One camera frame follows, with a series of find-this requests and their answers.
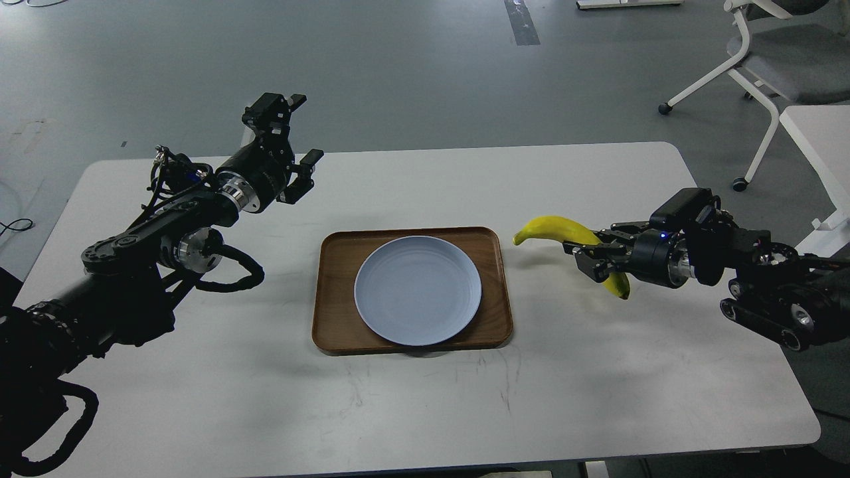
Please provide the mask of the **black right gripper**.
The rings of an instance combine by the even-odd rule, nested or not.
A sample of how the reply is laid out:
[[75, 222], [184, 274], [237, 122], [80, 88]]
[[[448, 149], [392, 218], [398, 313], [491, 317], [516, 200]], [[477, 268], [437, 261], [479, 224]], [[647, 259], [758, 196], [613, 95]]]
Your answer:
[[649, 222], [616, 222], [595, 231], [598, 244], [562, 241], [565, 254], [578, 270], [605, 284], [629, 284], [626, 274], [640, 281], [676, 289], [695, 277], [682, 232], [653, 229]]

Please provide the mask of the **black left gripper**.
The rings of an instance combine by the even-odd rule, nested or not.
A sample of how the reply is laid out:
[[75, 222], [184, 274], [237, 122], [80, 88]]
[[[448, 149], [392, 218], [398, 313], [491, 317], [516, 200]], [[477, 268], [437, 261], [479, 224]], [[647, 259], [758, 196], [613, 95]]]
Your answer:
[[274, 200], [295, 204], [315, 186], [312, 175], [325, 152], [310, 149], [294, 163], [289, 140], [292, 113], [306, 101], [305, 94], [264, 93], [244, 109], [242, 122], [254, 138], [218, 167], [215, 175], [222, 183], [237, 178], [248, 185], [242, 209], [249, 214], [260, 214]]

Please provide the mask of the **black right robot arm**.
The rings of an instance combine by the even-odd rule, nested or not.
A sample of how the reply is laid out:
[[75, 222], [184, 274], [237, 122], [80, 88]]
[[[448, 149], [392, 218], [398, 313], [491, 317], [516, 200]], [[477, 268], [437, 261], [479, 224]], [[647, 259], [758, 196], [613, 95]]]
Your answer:
[[802, 352], [848, 336], [848, 262], [800, 254], [773, 242], [767, 230], [738, 227], [710, 189], [684, 188], [645, 222], [620, 222], [564, 239], [578, 269], [601, 283], [616, 273], [678, 288], [688, 279], [716, 285], [725, 270], [730, 297], [720, 302], [728, 320]]

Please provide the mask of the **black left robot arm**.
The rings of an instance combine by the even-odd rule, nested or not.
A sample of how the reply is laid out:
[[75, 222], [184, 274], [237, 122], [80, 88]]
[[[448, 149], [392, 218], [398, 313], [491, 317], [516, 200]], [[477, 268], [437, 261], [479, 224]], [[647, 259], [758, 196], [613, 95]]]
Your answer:
[[323, 152], [297, 160], [289, 140], [306, 100], [262, 94], [242, 114], [253, 139], [220, 167], [159, 145], [151, 200], [127, 230], [82, 252], [84, 278], [55, 299], [3, 306], [3, 477], [57, 469], [90, 430], [97, 394], [63, 379], [83, 360], [171, 332], [174, 309], [194, 289], [233, 293], [264, 281], [263, 267], [225, 244], [220, 229], [313, 188]]

